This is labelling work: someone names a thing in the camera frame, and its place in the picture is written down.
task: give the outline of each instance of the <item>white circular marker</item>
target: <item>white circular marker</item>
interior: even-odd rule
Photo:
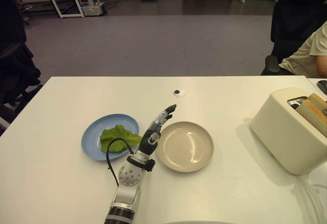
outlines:
[[[176,97],[182,97],[185,96],[185,90],[174,90],[173,94]]]

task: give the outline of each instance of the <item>black cable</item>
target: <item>black cable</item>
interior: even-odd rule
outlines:
[[[112,173],[114,179],[116,180],[117,186],[119,186],[119,183],[118,183],[118,180],[117,180],[116,174],[113,172],[113,168],[112,168],[112,166],[111,166],[110,159],[109,159],[109,148],[110,148],[110,146],[111,146],[115,141],[123,141],[123,142],[126,144],[128,150],[129,150],[129,152],[130,152],[131,154],[134,154],[134,152],[133,152],[133,150],[131,149],[130,145],[128,145],[127,141],[126,141],[124,138],[121,138],[121,137],[118,137],[118,138],[113,139],[113,140],[108,144],[108,147],[107,147],[107,153],[106,153],[106,159],[107,159],[107,163],[108,163],[108,166],[109,166],[108,169],[110,169],[110,171],[111,171],[111,173]]]
[[[106,1],[105,4],[107,4],[107,3],[115,3],[115,2],[119,2],[119,1],[124,1],[124,0],[110,0],[110,1]]]

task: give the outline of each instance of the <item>green lettuce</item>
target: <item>green lettuce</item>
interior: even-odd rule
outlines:
[[[142,138],[139,135],[133,134],[132,132],[125,130],[124,126],[116,125],[115,128],[112,128],[110,130],[103,130],[102,135],[100,136],[101,150],[107,152],[109,143],[117,137],[124,138],[130,146],[139,144]],[[120,152],[121,150],[125,149],[127,149],[127,146],[124,141],[115,141],[110,146],[109,152]]]

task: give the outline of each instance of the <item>robotic hand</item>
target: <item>robotic hand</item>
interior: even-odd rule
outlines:
[[[155,164],[150,155],[157,147],[162,125],[173,115],[176,105],[162,111],[148,127],[135,154],[119,170],[119,187],[110,205],[104,224],[132,224],[141,194],[144,171],[152,171]]]

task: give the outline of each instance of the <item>plate rim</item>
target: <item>plate rim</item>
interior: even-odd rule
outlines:
[[[166,166],[168,167],[169,169],[172,169],[172,170],[175,170],[177,172],[195,172],[195,171],[198,171],[200,169],[202,169],[203,167],[205,167],[206,165],[209,164],[209,162],[211,161],[211,159],[213,158],[213,155],[214,155],[214,151],[215,151],[215,145],[214,145],[214,141],[213,141],[213,138],[212,136],[210,135],[210,133],[204,128],[202,127],[201,125],[197,124],[197,123],[194,123],[194,122],[190,122],[190,121],[178,121],[178,122],[175,122],[175,123],[172,123],[170,125],[168,125],[167,127],[165,127],[162,131],[166,130],[168,127],[172,126],[172,125],[175,125],[177,123],[189,123],[189,124],[192,124],[192,125],[195,125],[196,127],[200,127],[201,129],[203,129],[207,136],[210,138],[210,144],[212,144],[212,151],[211,151],[211,154],[209,156],[209,159],[207,160],[207,162],[205,164],[203,164],[200,168],[197,168],[197,169],[192,169],[192,170],[179,170],[179,169],[176,169],[176,168],[172,168],[171,166],[165,164],[165,162],[161,159],[160,155],[159,155],[159,151],[158,151],[158,148],[156,150],[156,156],[159,158],[159,160]]]
[[[139,126],[138,126],[138,123],[137,123],[136,119],[133,118],[132,116],[128,115],[128,114],[124,114],[124,113],[113,113],[113,114],[107,114],[107,115],[105,115],[105,116],[102,116],[102,117],[96,119],[95,121],[93,121],[92,123],[89,124],[89,126],[88,126],[88,127],[85,129],[85,131],[83,132],[83,135],[82,135],[82,138],[81,138],[81,147],[82,147],[82,150],[83,150],[84,154],[85,154],[86,156],[88,156],[89,158],[94,159],[94,160],[97,160],[97,161],[106,161],[106,158],[104,158],[104,159],[98,159],[98,158],[94,158],[94,157],[92,157],[90,154],[88,154],[88,153],[85,151],[84,147],[83,147],[83,139],[84,139],[84,137],[86,137],[85,134],[86,134],[87,130],[88,130],[88,129],[93,125],[93,124],[97,123],[98,120],[101,120],[101,119],[103,119],[103,118],[105,118],[105,117],[108,117],[108,116],[114,116],[114,115],[123,115],[123,116],[127,116],[127,117],[131,118],[132,121],[135,122],[136,130],[137,130],[137,134],[139,134]],[[114,159],[116,159],[116,158],[119,158],[120,156],[126,154],[127,152],[128,152],[127,149],[126,149],[126,150],[123,150],[123,151],[120,152],[119,155],[116,155],[115,158],[111,158],[111,160],[114,160]]]

